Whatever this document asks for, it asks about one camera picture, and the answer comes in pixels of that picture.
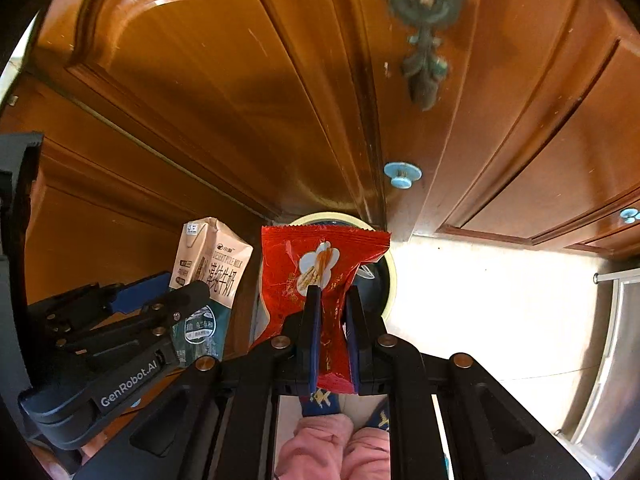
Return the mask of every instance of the wooden cabinet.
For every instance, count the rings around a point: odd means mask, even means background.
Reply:
[[[131,227],[165,240],[131,275],[221,211],[254,246],[262,223],[336,210],[395,240],[635,251],[615,215],[640,198],[640,36],[615,0],[465,0],[427,112],[401,73],[414,32],[386,0],[52,0],[0,124],[46,134],[60,228],[91,203],[161,229]],[[393,161],[422,178],[391,187]]]
[[[377,140],[358,104],[371,96],[356,91],[350,67],[358,60],[336,7],[53,0],[31,61],[261,215],[290,221],[340,210],[382,225],[382,174],[369,156]]]
[[[465,228],[551,238],[640,187],[640,57],[617,44],[602,74],[539,154]]]

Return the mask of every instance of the snack wrapper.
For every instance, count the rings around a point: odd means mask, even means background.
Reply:
[[[332,226],[262,228],[262,300],[270,320],[255,344],[280,333],[289,314],[303,309],[306,288],[322,289],[322,334],[318,386],[352,394],[342,310],[348,288],[362,263],[378,261],[390,235]]]

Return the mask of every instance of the wooden cabinet door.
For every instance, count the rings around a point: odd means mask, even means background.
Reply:
[[[465,228],[536,242],[640,186],[640,52],[619,42],[533,161]]]
[[[339,210],[382,226],[377,140],[336,7],[53,0],[32,70],[266,218]]]

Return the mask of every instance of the wooden trim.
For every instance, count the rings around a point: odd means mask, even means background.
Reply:
[[[260,0],[260,2],[284,46],[300,84],[316,114],[358,215],[369,224],[381,225],[385,223],[383,197],[374,192],[376,173],[372,169],[372,161],[367,156],[369,154],[370,139],[362,135],[363,133],[366,134],[368,130],[363,122],[360,95],[358,93],[359,88],[356,85],[358,81],[355,78],[356,74],[353,71],[353,63],[350,59],[350,54],[353,55],[353,49],[351,48],[352,45],[348,44],[348,40],[351,38],[345,38],[345,30],[340,26],[341,20],[345,16],[352,16],[350,9],[340,8],[341,12],[338,14],[338,9],[335,7],[337,1],[331,0],[334,10],[333,18],[339,29],[337,36],[341,40],[336,47],[336,54],[343,54],[348,61],[351,70],[351,85],[349,88],[349,85],[336,86],[331,82],[331,86],[334,87],[335,100],[327,102],[324,94],[325,88],[322,88],[323,91],[321,91],[313,84],[312,78],[308,76],[309,70],[308,66],[305,65],[305,60],[296,55],[295,45],[289,44],[290,41],[287,41],[289,35],[279,24],[276,18],[277,13],[275,9],[271,8],[269,0]],[[288,223],[298,217],[284,211],[277,218],[281,222]]]
[[[635,202],[637,200],[640,200],[640,187],[633,190],[631,193],[627,193],[622,196],[619,196],[618,198],[614,199],[613,202],[610,202],[603,208],[597,209],[596,211],[593,211],[591,213],[588,213],[587,215],[581,216],[578,219],[571,220],[561,225],[560,227],[556,227],[552,231],[548,231],[544,234],[541,234],[539,236],[532,238],[532,243],[534,245],[548,243],[549,247],[554,247],[556,243],[554,243],[553,240],[555,240],[556,238],[559,238],[564,235],[568,235],[572,232],[576,232],[580,228],[585,227],[597,220],[601,220],[604,217],[609,216],[610,214],[616,212],[619,209],[625,208],[628,204]],[[576,240],[575,242],[568,242],[567,239],[564,238],[562,241],[562,246],[567,246],[567,245],[571,245],[573,243],[579,243],[579,242],[586,243],[586,241],[584,240],[584,237],[581,237],[578,233],[576,234],[577,234],[577,238],[580,238],[579,240]],[[598,236],[588,241],[600,239],[603,236]]]
[[[529,144],[527,145],[528,158],[525,158],[524,156],[519,156],[517,157],[517,160],[514,160],[511,163],[513,174],[510,174],[508,179],[505,179],[503,183],[501,183],[500,186],[496,187],[495,190],[493,190],[491,193],[487,193],[487,192],[484,193],[484,196],[486,197],[484,202],[477,204],[475,210],[472,213],[471,212],[468,213],[465,219],[459,220],[459,222],[462,223],[461,224],[462,226],[465,226],[468,222],[470,222],[483,208],[485,208],[485,206],[489,204],[489,202],[491,202],[491,200],[495,199],[501,192],[503,192],[504,189],[509,184],[511,184],[530,163],[532,163],[532,161],[540,154],[540,152],[542,152],[542,150],[545,149],[545,147],[554,139],[554,137],[560,132],[560,130],[562,130],[565,124],[567,124],[568,121],[571,119],[572,115],[575,114],[575,112],[578,110],[580,104],[587,97],[587,95],[589,94],[593,86],[597,83],[598,79],[600,78],[602,73],[605,71],[605,69],[609,65],[609,61],[613,58],[613,55],[615,54],[618,48],[618,45],[619,45],[618,40],[614,40],[612,42],[609,52],[607,53],[604,61],[602,62],[599,69],[596,71],[595,76],[593,76],[593,78],[588,83],[588,85],[586,86],[582,94],[578,96],[570,104],[567,105],[567,107],[564,110],[564,114],[562,115],[558,114],[558,118],[556,119],[555,124],[553,124],[553,126],[550,129],[548,130],[545,129],[545,133],[548,134],[546,137],[538,136],[537,142],[530,142],[529,140]],[[510,140],[513,140],[513,139],[510,139],[509,136],[507,136],[503,144],[500,146],[499,150],[505,144],[507,144]],[[484,174],[485,171],[490,170],[491,163],[494,162],[494,160],[500,156],[504,156],[504,153],[500,153],[499,155],[498,153],[494,154],[494,157],[492,157],[492,160],[489,161],[487,166],[482,170],[481,176],[482,174]]]
[[[575,251],[585,251],[588,253],[594,253],[594,254],[599,254],[601,256],[604,257],[608,257],[611,255],[611,251],[607,251],[606,249],[601,249],[598,247],[592,247],[589,245],[585,245],[585,244],[571,244],[568,245],[567,247],[565,247],[565,249],[571,249],[571,250],[575,250]]]
[[[626,260],[632,256],[636,256],[640,253],[640,242],[637,244],[633,244],[624,249],[620,249],[619,251],[613,251],[610,254],[612,260]]]
[[[493,233],[483,233],[480,231],[469,231],[468,229],[461,229],[459,227],[453,227],[450,225],[444,225],[440,227],[436,231],[436,236],[452,237],[453,239],[463,238],[469,241],[482,240],[486,242],[492,242],[496,245],[503,245],[503,246],[509,246],[509,247],[518,246],[523,249],[533,248],[531,241],[527,240],[526,238],[516,238],[513,236],[496,235]]]
[[[336,20],[344,43],[346,56],[349,61],[353,87],[358,102],[358,110],[362,131],[350,131],[352,151],[367,153],[366,161],[362,161],[361,180],[370,182],[369,193],[371,211],[360,217],[376,228],[386,229],[386,203],[384,193],[384,174],[382,168],[382,142],[380,139],[380,124],[378,121],[378,102],[376,88],[371,67],[371,52],[369,39],[364,23],[361,0],[332,0],[334,3]]]
[[[567,34],[576,0],[545,0],[544,5],[547,9],[553,6],[553,12],[547,13],[549,20],[544,22],[544,27],[540,25],[543,22],[537,20],[537,34],[529,38],[537,42],[536,46],[529,45],[526,48],[522,44],[515,46],[514,43],[523,41],[523,33],[531,35],[531,32],[517,29],[513,23],[522,23],[528,17],[519,15],[516,19],[518,11],[515,6],[510,9],[509,2],[506,2],[505,8],[492,9],[493,1],[481,1],[478,34],[474,38],[460,106],[420,217],[418,228],[425,233],[434,232],[443,224],[463,228],[469,208],[469,205],[465,205],[466,196],[484,189],[494,191],[495,186],[500,184],[498,181],[504,178],[498,172],[498,175],[493,174],[489,179],[484,178],[482,186],[478,187],[479,179],[489,167],[494,166],[497,153],[504,149],[510,137],[516,136],[522,142],[520,137],[531,136],[529,129],[517,131],[518,126],[530,114],[531,105],[538,99],[546,82],[546,74],[555,61],[562,37]],[[532,5],[530,2],[525,5],[522,1],[523,7]],[[541,7],[537,8],[538,12],[543,12]],[[511,18],[499,21],[496,17],[500,15]],[[500,30],[500,34],[488,33],[487,25]],[[499,52],[510,52],[510,56]],[[524,52],[536,55],[518,55]],[[492,79],[494,73],[500,73],[508,80]],[[493,88],[512,85],[514,93],[498,97],[487,85],[493,85]],[[508,162],[512,158],[513,154],[508,157]],[[470,201],[475,204],[476,198]],[[458,213],[458,208],[461,208],[462,214]]]
[[[47,186],[175,233],[197,216],[166,197],[123,178],[92,161],[45,139],[41,168]]]
[[[150,144],[153,142],[156,146],[161,142],[167,145],[167,149],[165,149],[164,152],[173,153],[174,155],[179,153],[189,153],[189,159],[192,161],[192,164],[193,162],[196,162],[199,167],[202,168],[198,173],[205,175],[206,180],[208,182],[212,182],[215,187],[225,189],[226,193],[236,197],[236,200],[238,200],[239,203],[246,203],[250,208],[264,212],[270,218],[279,218],[283,215],[283,212],[280,209],[275,208],[273,205],[268,205],[258,199],[258,197],[250,196],[239,190],[236,186],[233,186],[233,184],[229,184],[218,176],[214,176],[214,173],[206,167],[202,160],[197,160],[193,157],[193,154],[199,155],[202,151],[199,146],[195,146],[193,144],[190,145],[190,142],[177,128],[172,126],[168,121],[163,120],[160,115],[143,100],[139,99],[136,95],[124,88],[121,88],[118,82],[101,70],[100,67],[77,64],[69,67],[67,70],[71,75],[75,76],[78,81],[81,81],[89,88],[95,89],[95,91],[100,93],[105,99],[107,99],[107,96],[102,94],[100,90],[107,87],[109,92],[111,92],[111,95],[108,98],[110,102],[113,102],[113,104],[121,108],[124,113],[130,114],[136,122],[143,124],[153,132],[151,135],[153,135],[155,139],[153,137],[137,137],[136,139],[139,140],[139,142],[143,144]]]

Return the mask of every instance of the floor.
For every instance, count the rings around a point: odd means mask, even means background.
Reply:
[[[471,354],[550,432],[570,434],[600,365],[608,298],[596,301],[593,256],[514,250],[413,237],[393,244],[398,293],[390,333],[421,352]],[[362,425],[377,399],[343,396]],[[297,399],[281,400],[276,448],[300,418]]]

